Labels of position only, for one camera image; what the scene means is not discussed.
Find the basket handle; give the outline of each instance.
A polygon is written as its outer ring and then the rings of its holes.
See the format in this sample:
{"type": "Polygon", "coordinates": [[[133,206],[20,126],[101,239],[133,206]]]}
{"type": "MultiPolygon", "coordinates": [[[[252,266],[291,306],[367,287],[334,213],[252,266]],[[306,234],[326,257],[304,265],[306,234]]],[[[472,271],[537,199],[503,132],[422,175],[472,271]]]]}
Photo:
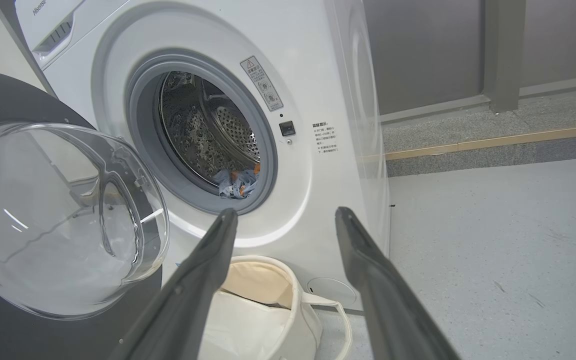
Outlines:
{"type": "Polygon", "coordinates": [[[344,311],[344,307],[341,305],[339,301],[329,300],[327,298],[323,298],[321,296],[317,296],[315,294],[309,294],[308,292],[303,292],[301,295],[301,302],[309,305],[322,305],[322,306],[334,306],[339,312],[341,319],[343,320],[343,325],[345,326],[344,335],[345,335],[345,343],[343,344],[343,348],[338,356],[336,356],[336,360],[344,360],[346,355],[348,355],[348,351],[350,351],[350,345],[353,343],[353,331],[350,327],[350,320],[348,319],[348,315],[344,311]]]}

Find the white washing machine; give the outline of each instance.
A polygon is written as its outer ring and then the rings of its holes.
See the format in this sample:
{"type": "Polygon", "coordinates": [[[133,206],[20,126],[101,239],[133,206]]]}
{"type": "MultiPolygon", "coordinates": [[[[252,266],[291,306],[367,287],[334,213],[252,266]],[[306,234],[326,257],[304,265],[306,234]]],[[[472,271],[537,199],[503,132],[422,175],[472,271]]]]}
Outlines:
{"type": "Polygon", "coordinates": [[[164,279],[234,208],[235,255],[279,259],[308,291],[361,310],[335,211],[354,210],[386,255],[390,232],[361,0],[16,0],[16,11],[59,100],[133,144],[162,185],[174,228],[164,279]],[[226,186],[244,173],[246,193],[226,186]]]}

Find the transparent door glass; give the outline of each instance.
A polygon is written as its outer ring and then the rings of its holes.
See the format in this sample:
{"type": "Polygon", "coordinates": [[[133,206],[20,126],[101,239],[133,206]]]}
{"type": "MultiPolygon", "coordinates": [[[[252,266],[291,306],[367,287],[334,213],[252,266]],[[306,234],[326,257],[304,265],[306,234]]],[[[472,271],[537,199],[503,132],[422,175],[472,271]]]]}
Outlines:
{"type": "Polygon", "coordinates": [[[126,142],[55,123],[0,125],[0,296],[59,319],[93,315],[153,274],[169,219],[126,142]]]}

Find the laundry basket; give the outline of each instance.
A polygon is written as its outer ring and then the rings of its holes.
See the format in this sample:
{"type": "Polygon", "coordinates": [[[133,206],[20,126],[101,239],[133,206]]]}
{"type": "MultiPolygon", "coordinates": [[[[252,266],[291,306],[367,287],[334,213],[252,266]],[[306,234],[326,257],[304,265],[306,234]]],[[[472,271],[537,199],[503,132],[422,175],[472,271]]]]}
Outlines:
{"type": "Polygon", "coordinates": [[[283,262],[264,256],[237,256],[210,304],[199,360],[312,360],[322,337],[322,322],[311,305],[334,306],[343,318],[345,344],[350,322],[338,301],[304,292],[283,262]]]}

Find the gray rubber gasket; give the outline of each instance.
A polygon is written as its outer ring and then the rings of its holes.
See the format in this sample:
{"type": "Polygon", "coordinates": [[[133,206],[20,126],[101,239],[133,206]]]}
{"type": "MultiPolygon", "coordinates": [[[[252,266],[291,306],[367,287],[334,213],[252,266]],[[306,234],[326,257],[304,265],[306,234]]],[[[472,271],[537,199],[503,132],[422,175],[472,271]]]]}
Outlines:
{"type": "Polygon", "coordinates": [[[146,57],[134,71],[126,94],[128,129],[135,148],[154,176],[172,194],[210,214],[233,208],[246,214],[268,198],[277,178],[277,148],[262,107],[230,71],[208,57],[188,50],[167,50],[146,57]],[[256,189],[243,199],[220,198],[215,188],[197,178],[160,136],[158,86],[170,71],[192,73],[217,86],[242,112],[256,137],[261,169],[256,189]]]}

